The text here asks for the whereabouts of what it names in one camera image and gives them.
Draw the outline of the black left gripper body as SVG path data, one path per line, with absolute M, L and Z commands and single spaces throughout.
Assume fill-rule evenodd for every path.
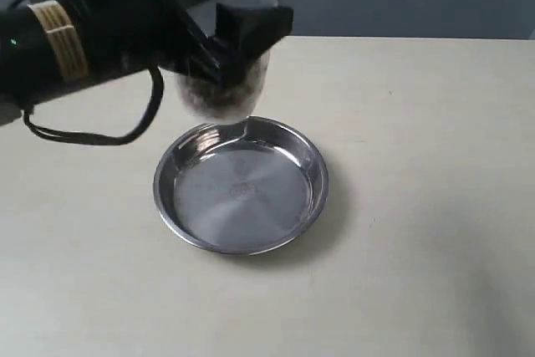
M 171 0 L 59 0 L 74 26 L 88 70 L 59 87 L 89 87 L 151 65 L 208 82 L 209 38 Z

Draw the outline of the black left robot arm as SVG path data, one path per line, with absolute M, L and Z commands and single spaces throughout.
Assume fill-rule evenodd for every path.
M 154 120 L 164 71 L 199 116 L 242 120 L 292 28 L 279 0 L 12 0 L 1 12 L 1 121 L 29 121 L 37 105 L 142 71 L 150 100 L 119 143 Z

